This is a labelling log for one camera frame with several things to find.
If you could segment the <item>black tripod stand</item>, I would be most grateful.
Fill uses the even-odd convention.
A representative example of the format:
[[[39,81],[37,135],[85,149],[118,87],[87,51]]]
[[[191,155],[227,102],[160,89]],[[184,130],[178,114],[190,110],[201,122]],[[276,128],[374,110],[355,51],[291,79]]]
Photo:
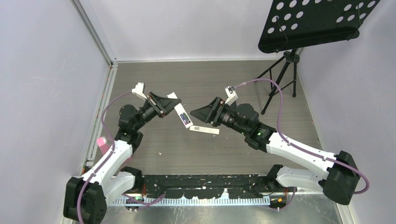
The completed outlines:
[[[288,84],[286,84],[284,87],[281,88],[281,90],[284,90],[285,88],[289,87],[292,85],[292,97],[295,98],[297,96],[297,65],[300,61],[300,55],[297,53],[297,49],[293,49],[291,51],[285,51],[283,53],[283,56],[278,59],[275,63],[273,63],[269,68],[267,68],[263,73],[261,73],[257,78],[263,78],[265,74],[269,73],[269,78],[272,80],[272,69],[275,68],[279,63],[284,61],[284,65],[278,75],[278,77],[275,80],[275,83],[280,86],[280,83],[286,74],[286,71],[288,70],[288,67],[290,65],[293,65],[293,79],[290,81]]]

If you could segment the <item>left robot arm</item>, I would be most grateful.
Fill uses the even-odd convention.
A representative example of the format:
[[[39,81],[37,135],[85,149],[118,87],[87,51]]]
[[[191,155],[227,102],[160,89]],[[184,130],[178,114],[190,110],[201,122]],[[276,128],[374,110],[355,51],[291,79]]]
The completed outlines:
[[[135,108],[127,104],[119,110],[118,131],[110,133],[111,146],[85,174],[71,177],[66,183],[63,216],[81,224],[100,224],[107,208],[127,191],[142,190],[141,171],[121,167],[140,146],[140,129],[154,117],[164,118],[182,102],[179,98],[161,97],[150,92],[144,104]]]

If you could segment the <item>white remote battery cover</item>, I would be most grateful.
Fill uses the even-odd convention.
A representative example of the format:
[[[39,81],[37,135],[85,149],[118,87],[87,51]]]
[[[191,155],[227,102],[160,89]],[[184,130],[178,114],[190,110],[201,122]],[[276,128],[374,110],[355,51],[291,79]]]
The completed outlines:
[[[213,135],[218,135],[219,134],[219,129],[203,127],[203,126],[192,125],[192,126],[189,127],[189,130],[190,131],[195,131],[195,132],[200,132],[200,133],[209,133],[209,134],[213,134]]]

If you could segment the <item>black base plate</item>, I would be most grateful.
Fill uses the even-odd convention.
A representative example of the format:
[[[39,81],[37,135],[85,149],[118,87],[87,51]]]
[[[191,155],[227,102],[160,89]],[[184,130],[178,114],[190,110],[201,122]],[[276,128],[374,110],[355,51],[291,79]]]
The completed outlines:
[[[131,191],[141,196],[166,199],[250,199],[275,192],[264,175],[144,175]]]

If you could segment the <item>black perforated music stand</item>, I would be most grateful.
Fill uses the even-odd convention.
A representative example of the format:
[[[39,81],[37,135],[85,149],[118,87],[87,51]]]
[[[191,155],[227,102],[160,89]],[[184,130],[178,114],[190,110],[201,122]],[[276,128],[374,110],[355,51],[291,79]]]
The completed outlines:
[[[274,0],[258,42],[263,53],[359,37],[377,0]]]

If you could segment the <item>pink metronome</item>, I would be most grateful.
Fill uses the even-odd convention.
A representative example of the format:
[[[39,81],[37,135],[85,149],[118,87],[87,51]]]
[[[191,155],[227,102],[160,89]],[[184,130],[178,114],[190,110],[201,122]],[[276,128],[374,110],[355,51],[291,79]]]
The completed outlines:
[[[109,152],[112,151],[113,145],[106,137],[100,137],[97,139],[98,147],[102,153],[101,159],[105,159]],[[112,158],[123,158],[123,162],[127,162],[131,160],[132,153],[132,146],[125,141],[116,140],[115,141],[115,150],[112,153]]]

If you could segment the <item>white silver prism bar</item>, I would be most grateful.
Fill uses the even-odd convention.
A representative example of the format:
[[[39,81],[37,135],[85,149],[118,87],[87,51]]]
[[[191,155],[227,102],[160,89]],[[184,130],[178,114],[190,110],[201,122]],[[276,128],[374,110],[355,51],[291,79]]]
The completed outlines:
[[[187,114],[187,112],[186,112],[186,110],[184,109],[184,107],[183,107],[183,105],[180,103],[180,104],[178,104],[175,108],[174,108],[174,110],[176,111],[176,113],[177,113],[177,115],[178,115],[178,117],[181,119],[181,117],[180,117],[180,114],[182,114],[182,113],[186,113]],[[190,119],[190,123],[188,124],[188,125],[185,125],[184,123],[183,123],[183,121],[182,121],[182,123],[183,123],[183,125],[185,126],[185,128],[186,129],[188,129],[190,126],[192,126],[193,125],[193,122],[192,122],[192,120]]]

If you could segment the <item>blue purple battery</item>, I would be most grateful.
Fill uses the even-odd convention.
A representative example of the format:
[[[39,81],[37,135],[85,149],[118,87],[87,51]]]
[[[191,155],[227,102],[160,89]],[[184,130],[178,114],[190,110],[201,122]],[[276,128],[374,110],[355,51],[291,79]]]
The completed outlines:
[[[185,125],[188,125],[190,123],[190,120],[185,113],[180,114],[180,117]]]

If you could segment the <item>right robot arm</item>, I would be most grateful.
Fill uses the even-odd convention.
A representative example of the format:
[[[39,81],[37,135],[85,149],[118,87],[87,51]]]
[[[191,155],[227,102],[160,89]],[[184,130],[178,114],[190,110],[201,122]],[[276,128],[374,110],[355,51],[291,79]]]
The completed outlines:
[[[322,191],[330,200],[349,205],[361,178],[351,154],[322,151],[295,141],[259,121],[250,104],[227,105],[216,97],[208,105],[192,110],[191,116],[213,127],[224,125],[242,134],[253,149],[284,157],[304,167],[291,169],[273,165],[267,174],[267,187],[279,191],[297,187]]]

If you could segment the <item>dark green battery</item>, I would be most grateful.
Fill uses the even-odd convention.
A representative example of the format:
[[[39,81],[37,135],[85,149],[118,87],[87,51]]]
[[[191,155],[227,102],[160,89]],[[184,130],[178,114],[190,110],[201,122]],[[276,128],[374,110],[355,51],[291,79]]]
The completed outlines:
[[[181,117],[183,117],[185,124],[189,124],[191,122],[186,113],[181,114]]]

